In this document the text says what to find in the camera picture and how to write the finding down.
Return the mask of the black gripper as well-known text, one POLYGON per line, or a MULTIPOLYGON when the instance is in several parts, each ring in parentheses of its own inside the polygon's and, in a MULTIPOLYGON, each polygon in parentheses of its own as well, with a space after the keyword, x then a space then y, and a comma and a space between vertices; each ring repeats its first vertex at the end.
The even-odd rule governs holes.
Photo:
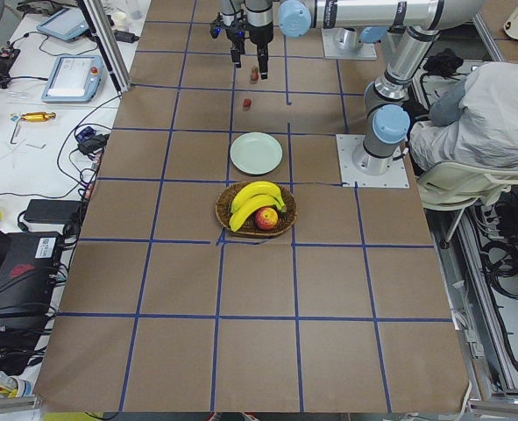
POLYGON ((244 40, 246 30, 245 14, 242 11, 225 15, 217 13, 216 18, 209 24, 210 35, 216 39, 221 31, 225 31, 231 41, 231 61, 235 68, 241 68, 241 56, 244 54, 244 40))
POLYGON ((268 78, 268 44, 273 40, 273 1, 245 0, 250 40, 257 46, 259 75, 268 78))

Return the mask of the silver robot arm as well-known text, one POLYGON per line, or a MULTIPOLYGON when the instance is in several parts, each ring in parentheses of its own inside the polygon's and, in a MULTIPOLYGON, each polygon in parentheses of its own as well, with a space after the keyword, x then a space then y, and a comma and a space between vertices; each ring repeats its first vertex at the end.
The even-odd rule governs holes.
POLYGON ((259 67, 267 71, 273 22, 290 38, 311 28, 386 30, 403 33, 385 72, 366 88, 369 122, 363 143, 353 153, 356 167, 370 175, 386 173, 396 147, 405 140, 410 119, 401 108, 413 75, 440 31, 463 24, 482 7, 480 1, 283 1, 277 11, 270 1, 223 1, 220 21, 258 48, 259 67))
MULTIPOLYGON (((385 26, 337 28, 329 22, 336 2, 329 1, 323 8, 326 16, 316 23, 316 14, 303 1, 281 1, 278 9, 278 26, 282 33, 297 39, 309 29, 321 29, 324 56, 329 59, 371 61, 377 58, 374 45, 385 38, 385 26)), ((273 3, 271 1, 222 1, 221 10, 209 24, 209 33, 217 38, 224 32, 231 42, 231 62, 241 67, 245 55, 245 42, 256 46, 259 76, 268 75, 268 46, 273 41, 273 3)))

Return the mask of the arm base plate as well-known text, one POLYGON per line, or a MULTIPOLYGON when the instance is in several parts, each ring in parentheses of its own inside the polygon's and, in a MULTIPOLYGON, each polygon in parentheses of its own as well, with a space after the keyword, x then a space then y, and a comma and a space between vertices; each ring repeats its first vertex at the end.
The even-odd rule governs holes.
POLYGON ((390 157, 375 158, 364 149, 364 135, 337 134, 341 183, 350 188, 408 189, 399 145, 390 157))
POLYGON ((374 44, 360 40, 359 32, 333 28, 322 29, 323 53, 326 59, 375 61, 377 53, 374 44))

